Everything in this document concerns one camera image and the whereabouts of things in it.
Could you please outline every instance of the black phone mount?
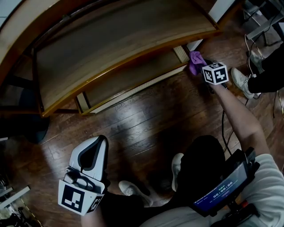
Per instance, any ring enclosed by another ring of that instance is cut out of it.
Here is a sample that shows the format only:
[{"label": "black phone mount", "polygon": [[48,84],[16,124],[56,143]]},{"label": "black phone mount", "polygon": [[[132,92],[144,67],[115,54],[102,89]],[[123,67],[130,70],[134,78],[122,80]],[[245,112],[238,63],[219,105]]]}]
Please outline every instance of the black phone mount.
[{"label": "black phone mount", "polygon": [[237,190],[233,192],[230,200],[227,200],[227,205],[230,208],[230,213],[228,213],[221,221],[212,224],[211,227],[234,227],[240,225],[253,215],[259,217],[259,213],[253,204],[248,204],[246,201],[242,202],[241,204],[237,204],[235,199],[245,188],[245,186],[252,182],[255,172],[258,170],[260,164],[258,162],[255,162],[256,153],[252,147],[250,147],[246,152],[242,152],[241,150],[237,150],[236,152],[234,153],[235,155],[233,154],[230,157],[232,158],[231,160],[229,160],[230,158],[227,160],[229,161],[228,164],[235,162],[234,166],[238,166],[242,162],[241,156],[242,154],[244,154],[246,162],[243,163],[246,164],[246,172],[248,178]]}]

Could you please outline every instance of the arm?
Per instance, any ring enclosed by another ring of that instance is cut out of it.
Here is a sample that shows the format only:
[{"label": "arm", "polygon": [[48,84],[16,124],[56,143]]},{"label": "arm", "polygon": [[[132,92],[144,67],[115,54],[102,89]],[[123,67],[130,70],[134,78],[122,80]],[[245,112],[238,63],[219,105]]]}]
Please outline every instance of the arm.
[{"label": "arm", "polygon": [[255,116],[222,85],[212,85],[211,87],[240,141],[242,150],[246,151],[249,147],[253,147],[256,155],[270,153],[262,127]]},{"label": "arm", "polygon": [[98,206],[93,212],[81,216],[82,227],[107,227],[103,216],[101,207]]}]

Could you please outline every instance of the shelf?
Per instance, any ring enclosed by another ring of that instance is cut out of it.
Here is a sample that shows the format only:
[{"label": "shelf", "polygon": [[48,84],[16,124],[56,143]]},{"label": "shelf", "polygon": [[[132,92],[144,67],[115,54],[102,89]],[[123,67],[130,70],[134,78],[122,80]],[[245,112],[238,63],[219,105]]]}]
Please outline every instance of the shelf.
[{"label": "shelf", "polygon": [[77,96],[81,112],[83,114],[89,112],[98,113],[142,89],[161,81],[161,79],[176,74],[171,73],[166,77],[161,77],[177,68],[181,67],[183,69],[183,66],[187,64],[188,57],[184,58],[184,61],[181,61],[178,57],[182,57],[182,54],[185,54],[182,48],[181,51],[183,53],[176,51],[179,55],[173,50],[162,53],[149,58],[145,62],[122,69],[112,74],[108,80],[96,83],[91,89]]},{"label": "shelf", "polygon": [[37,53],[43,116],[125,63],[218,33],[189,0],[121,0],[90,12]]}]

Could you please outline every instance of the black cable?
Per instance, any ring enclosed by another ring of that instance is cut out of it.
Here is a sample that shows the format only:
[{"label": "black cable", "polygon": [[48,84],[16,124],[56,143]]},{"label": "black cable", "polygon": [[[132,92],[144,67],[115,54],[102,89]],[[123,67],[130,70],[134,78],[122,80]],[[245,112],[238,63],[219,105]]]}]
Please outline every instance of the black cable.
[{"label": "black cable", "polygon": [[252,54],[252,46],[253,46],[253,45],[256,45],[255,42],[259,39],[259,37],[261,37],[261,35],[262,35],[263,33],[266,33],[267,31],[269,31],[269,29],[270,29],[270,27],[271,27],[271,25],[272,25],[273,20],[281,13],[281,10],[282,10],[282,6],[281,6],[280,10],[278,11],[278,13],[277,13],[277,14],[273,17],[273,19],[271,20],[270,25],[269,25],[269,27],[268,27],[268,29],[267,29],[266,31],[263,31],[262,33],[260,33],[259,36],[256,38],[255,41],[253,41],[253,40],[251,39],[251,40],[252,40],[252,45],[251,45],[251,47],[250,47],[250,51],[249,51],[249,55],[248,55],[248,59],[247,59],[247,67],[249,67],[248,62],[249,62],[250,55]]},{"label": "black cable", "polygon": [[232,153],[231,153],[231,151],[230,151],[230,149],[229,149],[229,147],[228,147],[228,145],[227,145],[227,143],[226,143],[225,136],[224,136],[224,116],[225,116],[225,111],[223,111],[223,114],[222,114],[222,138],[223,138],[223,141],[224,141],[224,143],[225,143],[225,146],[226,146],[226,148],[228,149],[230,155],[232,155]]},{"label": "black cable", "polygon": [[234,130],[231,132],[231,134],[230,134],[230,136],[229,136],[229,138],[228,138],[227,144],[225,143],[226,149],[225,149],[224,153],[226,152],[226,150],[227,150],[227,148],[228,148],[228,144],[229,144],[229,141],[230,141],[231,136],[232,136],[233,133],[234,133]]}]

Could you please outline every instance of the shoe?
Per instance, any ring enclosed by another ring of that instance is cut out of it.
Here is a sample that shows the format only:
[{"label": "shoe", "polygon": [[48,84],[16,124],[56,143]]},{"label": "shoe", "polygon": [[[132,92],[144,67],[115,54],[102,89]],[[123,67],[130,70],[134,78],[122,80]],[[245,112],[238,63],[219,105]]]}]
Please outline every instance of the shoe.
[{"label": "shoe", "polygon": [[257,67],[259,74],[264,72],[264,69],[262,68],[262,65],[261,65],[261,62],[263,61],[263,59],[259,57],[254,51],[251,52],[249,59]]},{"label": "shoe", "polygon": [[144,207],[151,207],[153,205],[153,200],[146,196],[140,189],[134,184],[127,180],[122,180],[118,184],[121,192],[126,196],[139,196],[141,197]]},{"label": "shoe", "polygon": [[177,153],[172,160],[173,181],[172,189],[176,192],[178,188],[178,174],[181,171],[181,158],[183,153]]},{"label": "shoe", "polygon": [[243,75],[238,69],[232,68],[231,69],[231,76],[235,83],[235,85],[242,90],[245,97],[248,99],[253,98],[254,94],[249,92],[248,81],[249,78]]}]

